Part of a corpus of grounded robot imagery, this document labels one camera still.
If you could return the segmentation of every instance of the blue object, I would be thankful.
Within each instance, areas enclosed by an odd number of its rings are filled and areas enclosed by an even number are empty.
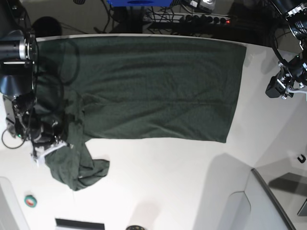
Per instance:
[[[24,202],[28,207],[36,207],[37,205],[37,200],[32,195],[27,195]]]
[[[172,0],[107,0],[112,6],[170,6]]]

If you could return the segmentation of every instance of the white table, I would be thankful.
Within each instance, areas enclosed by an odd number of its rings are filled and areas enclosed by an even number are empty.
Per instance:
[[[92,139],[86,145],[93,158],[110,160],[109,174],[78,192],[54,180],[47,167],[37,168],[30,161],[29,144],[17,150],[2,147],[0,176],[11,181],[31,230],[54,230],[54,218],[102,222],[107,230],[124,230],[131,224],[148,230],[217,229],[229,195],[244,191],[251,168],[286,157],[266,157],[269,148],[274,150],[272,144],[280,145],[276,137],[286,135],[282,144],[298,153],[307,135],[302,95],[287,100],[265,95],[271,76],[279,71],[273,51],[245,45],[240,95],[225,144],[175,138]],[[288,60],[294,56],[282,55]],[[1,110],[4,121],[3,106]],[[301,116],[293,121],[296,113]],[[299,137],[287,133],[294,131],[289,123],[299,127]],[[38,200],[36,208],[24,205],[27,194]]]

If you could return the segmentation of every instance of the table surface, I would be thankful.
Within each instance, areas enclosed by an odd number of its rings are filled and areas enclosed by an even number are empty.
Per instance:
[[[30,229],[54,230],[54,218],[102,222],[107,230],[132,224],[149,230],[217,229],[229,195],[245,190],[251,168],[287,157],[274,152],[280,145],[295,154],[306,147],[305,118],[292,119],[296,112],[306,114],[306,99],[268,98],[265,89],[279,71],[278,60],[270,48],[243,45],[247,53],[241,89],[225,144],[176,138],[92,139],[86,145],[94,159],[110,160],[109,174],[78,192],[54,180],[47,167],[37,168],[30,160],[29,143],[17,150],[0,146],[0,176],[11,181]],[[287,60],[294,56],[282,55]],[[0,111],[4,121],[3,104]],[[297,136],[290,134],[293,126],[299,127]],[[280,135],[287,137],[281,143],[276,142]],[[24,205],[28,194],[37,199],[36,208]]]

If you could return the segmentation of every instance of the green towel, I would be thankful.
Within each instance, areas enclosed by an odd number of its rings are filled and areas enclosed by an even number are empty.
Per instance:
[[[46,157],[53,177],[79,190],[106,176],[91,138],[185,138],[225,143],[236,110],[244,46],[192,38],[88,37],[39,43],[48,81],[65,85],[62,120],[73,149]],[[52,107],[58,93],[38,86]]]

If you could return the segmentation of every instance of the blue box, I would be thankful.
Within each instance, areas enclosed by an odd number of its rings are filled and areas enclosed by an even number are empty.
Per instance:
[[[169,6],[172,0],[108,0],[110,5],[116,6]]]

